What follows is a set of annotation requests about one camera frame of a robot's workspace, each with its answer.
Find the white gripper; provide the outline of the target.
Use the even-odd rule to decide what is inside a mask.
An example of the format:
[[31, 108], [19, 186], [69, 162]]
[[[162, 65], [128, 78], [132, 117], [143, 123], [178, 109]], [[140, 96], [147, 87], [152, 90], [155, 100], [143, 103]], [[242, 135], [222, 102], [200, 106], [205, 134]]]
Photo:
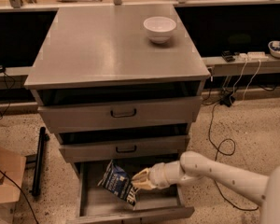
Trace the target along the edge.
[[157, 163], [151, 169], [145, 168], [133, 176], [132, 184], [137, 189], [166, 189], [171, 185], [186, 185], [190, 177], [186, 175], [179, 161]]

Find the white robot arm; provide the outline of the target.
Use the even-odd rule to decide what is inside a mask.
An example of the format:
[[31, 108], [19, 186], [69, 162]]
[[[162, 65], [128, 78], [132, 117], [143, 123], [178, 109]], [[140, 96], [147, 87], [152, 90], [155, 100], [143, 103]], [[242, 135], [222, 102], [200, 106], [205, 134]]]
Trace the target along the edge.
[[178, 161], [145, 168], [132, 178], [132, 183], [138, 189], [166, 189], [171, 185], [187, 186], [203, 176], [259, 206], [260, 224], [280, 224], [280, 165], [266, 176], [186, 151]]

